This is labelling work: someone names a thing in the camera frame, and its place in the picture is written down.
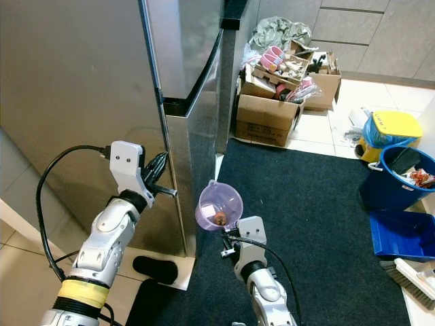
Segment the robotic arm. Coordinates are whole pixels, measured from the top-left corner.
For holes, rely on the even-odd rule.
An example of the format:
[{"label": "robotic arm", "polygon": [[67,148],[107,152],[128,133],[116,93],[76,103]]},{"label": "robotic arm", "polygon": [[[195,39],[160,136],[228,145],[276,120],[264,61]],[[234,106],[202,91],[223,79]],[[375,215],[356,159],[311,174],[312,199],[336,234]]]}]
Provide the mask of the robotic arm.
[{"label": "robotic arm", "polygon": [[63,281],[56,302],[46,311],[41,326],[98,326],[98,315],[114,283],[127,244],[144,209],[152,208],[157,193],[177,192],[156,185],[168,153],[158,154],[144,168],[142,146],[115,141],[110,149],[110,171],[118,196],[92,222],[89,238]]},{"label": "robotic arm", "polygon": [[[232,259],[236,277],[246,283],[259,326],[297,326],[287,308],[285,289],[275,280],[273,269],[266,268],[264,249],[254,244],[229,240],[231,237],[244,237],[265,245],[266,234],[262,218],[252,216],[240,219],[237,228],[224,231],[225,250],[221,252],[221,256]],[[232,326],[245,324],[233,323]]]}]

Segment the yellow container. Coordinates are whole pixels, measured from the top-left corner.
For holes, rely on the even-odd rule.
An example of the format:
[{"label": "yellow container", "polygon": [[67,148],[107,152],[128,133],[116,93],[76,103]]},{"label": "yellow container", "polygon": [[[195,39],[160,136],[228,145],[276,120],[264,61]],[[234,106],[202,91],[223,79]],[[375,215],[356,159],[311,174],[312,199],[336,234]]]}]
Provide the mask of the yellow container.
[{"label": "yellow container", "polygon": [[[377,130],[381,134],[417,138],[417,140],[423,135],[418,121],[411,114],[397,111],[376,111],[373,113],[372,118]],[[361,160],[369,163],[379,160],[379,155],[383,148],[371,147],[364,140],[364,137],[361,137],[358,145],[361,145],[364,150]]]}]

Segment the black cable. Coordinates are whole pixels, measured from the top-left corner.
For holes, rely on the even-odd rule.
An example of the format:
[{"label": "black cable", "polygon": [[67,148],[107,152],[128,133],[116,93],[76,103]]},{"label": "black cable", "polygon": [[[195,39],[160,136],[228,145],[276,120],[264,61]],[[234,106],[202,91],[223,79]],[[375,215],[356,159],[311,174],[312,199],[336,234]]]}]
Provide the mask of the black cable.
[{"label": "black cable", "polygon": [[65,255],[65,256],[62,256],[61,258],[56,259],[54,262],[58,263],[66,258],[70,258],[71,256],[77,255],[79,252],[80,252],[80,250],[73,251],[72,253],[69,253],[68,255]]},{"label": "black cable", "polygon": [[[101,154],[104,154],[104,156],[107,158],[107,154],[109,153],[108,151],[110,150],[110,147],[103,148],[103,147],[97,147],[91,145],[78,145],[78,146],[73,146],[68,148],[67,150],[60,153],[53,161],[51,161],[51,163],[47,166],[46,170],[43,172],[41,179],[39,180],[38,186],[36,188],[36,211],[38,216],[39,232],[41,234],[43,250],[46,254],[48,262],[50,263],[50,267],[53,269],[54,273],[57,275],[60,282],[63,282],[66,279],[66,277],[64,272],[59,268],[59,266],[57,266],[57,262],[65,258],[71,257],[72,255],[79,253],[79,251],[74,251],[73,253],[69,253],[68,255],[62,256],[57,260],[54,260],[53,254],[50,250],[50,246],[48,245],[46,226],[44,223],[44,216],[42,215],[41,193],[42,193],[42,187],[47,179],[48,173],[50,173],[50,171],[54,168],[54,166],[67,154],[71,153],[72,151],[77,151],[79,149],[91,149]],[[110,326],[122,326],[117,321],[115,321],[115,314],[112,307],[106,303],[104,303],[104,307],[106,307],[106,309],[108,309],[108,311],[110,312],[110,318],[105,316],[104,314],[100,314],[99,318],[110,323]]]},{"label": "black cable", "polygon": [[298,319],[300,321],[300,326],[305,326],[305,321],[302,317],[302,310],[300,309],[300,300],[299,300],[299,295],[298,292],[294,286],[294,281],[293,281],[293,276],[290,273],[290,271],[288,270],[287,266],[285,265],[284,261],[282,260],[282,258],[280,258],[280,256],[278,256],[278,254],[276,254],[272,249],[268,248],[265,244],[262,244],[261,242],[255,241],[255,240],[251,240],[248,238],[241,238],[238,236],[230,236],[227,234],[222,234],[223,238],[227,238],[229,240],[234,240],[234,241],[240,241],[240,242],[246,242],[249,243],[251,245],[263,248],[264,250],[268,251],[269,253],[271,253],[278,261],[279,263],[283,266],[284,272],[287,275],[287,278],[290,282],[290,285],[292,287],[292,292],[293,292],[293,297],[294,297],[294,302],[296,304],[296,313],[298,314]]}]

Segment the floor mat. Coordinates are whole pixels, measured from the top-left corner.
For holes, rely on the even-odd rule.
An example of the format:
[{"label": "floor mat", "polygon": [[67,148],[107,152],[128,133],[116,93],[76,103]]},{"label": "floor mat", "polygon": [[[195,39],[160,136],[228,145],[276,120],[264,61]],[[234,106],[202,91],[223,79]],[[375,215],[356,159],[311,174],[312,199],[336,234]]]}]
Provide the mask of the floor mat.
[{"label": "floor mat", "polygon": [[[368,213],[358,195],[367,174],[357,160],[229,140],[219,181],[240,193],[244,217],[263,218],[268,246],[293,272],[309,326],[409,325],[402,291],[373,255]],[[256,325],[245,285],[220,258],[221,250],[218,233],[198,230],[188,291],[168,296],[150,323],[142,305],[143,318],[129,318],[127,325]],[[296,318],[285,274],[266,257]],[[152,293],[139,291],[139,297],[153,300]]]}]

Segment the stainless steel refrigerator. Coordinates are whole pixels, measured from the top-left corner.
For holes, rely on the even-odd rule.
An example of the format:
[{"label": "stainless steel refrigerator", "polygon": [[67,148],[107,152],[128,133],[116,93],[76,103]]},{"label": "stainless steel refrigerator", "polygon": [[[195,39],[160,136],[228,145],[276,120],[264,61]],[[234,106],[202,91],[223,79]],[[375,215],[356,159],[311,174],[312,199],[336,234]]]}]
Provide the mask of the stainless steel refrigerator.
[{"label": "stainless steel refrigerator", "polygon": [[[1,123],[39,172],[62,150],[126,140],[169,151],[162,195],[130,246],[194,256],[214,176],[220,0],[0,0]],[[65,158],[48,183],[90,224],[116,193],[108,162]]]}]

